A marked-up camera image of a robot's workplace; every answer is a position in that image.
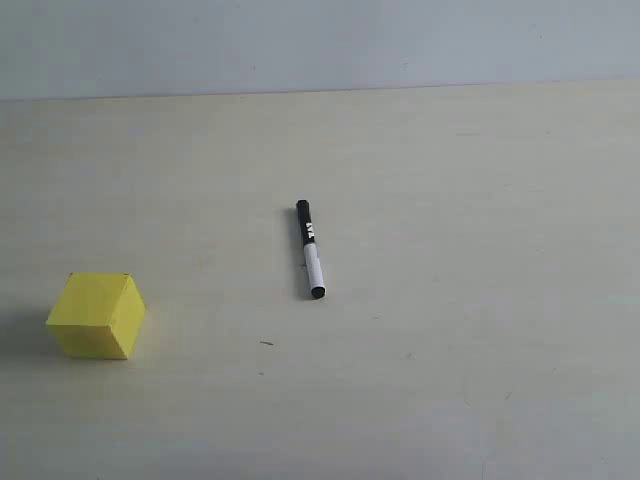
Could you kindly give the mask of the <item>black and white marker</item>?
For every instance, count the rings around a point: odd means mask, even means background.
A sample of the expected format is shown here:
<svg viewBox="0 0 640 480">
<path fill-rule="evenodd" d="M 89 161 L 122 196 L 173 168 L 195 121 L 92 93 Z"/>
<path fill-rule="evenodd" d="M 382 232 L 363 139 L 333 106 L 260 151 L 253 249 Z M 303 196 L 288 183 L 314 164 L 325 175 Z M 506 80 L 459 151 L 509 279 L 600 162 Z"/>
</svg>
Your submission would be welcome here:
<svg viewBox="0 0 640 480">
<path fill-rule="evenodd" d="M 326 295 L 326 287 L 316 246 L 315 230 L 309 202 L 307 200 L 298 200 L 296 203 L 296 212 L 301 232 L 303 255 L 310 292 L 314 299 L 321 299 Z"/>
</svg>

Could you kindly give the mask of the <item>yellow cube block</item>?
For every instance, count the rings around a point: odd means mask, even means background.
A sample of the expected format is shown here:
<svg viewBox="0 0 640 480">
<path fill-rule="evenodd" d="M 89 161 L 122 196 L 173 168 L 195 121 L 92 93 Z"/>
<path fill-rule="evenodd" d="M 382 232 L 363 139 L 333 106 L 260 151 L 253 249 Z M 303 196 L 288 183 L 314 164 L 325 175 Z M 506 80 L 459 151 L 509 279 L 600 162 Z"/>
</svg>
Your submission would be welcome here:
<svg viewBox="0 0 640 480">
<path fill-rule="evenodd" d="M 69 357 L 127 360 L 145 313 L 132 275 L 74 272 L 68 276 L 46 326 Z"/>
</svg>

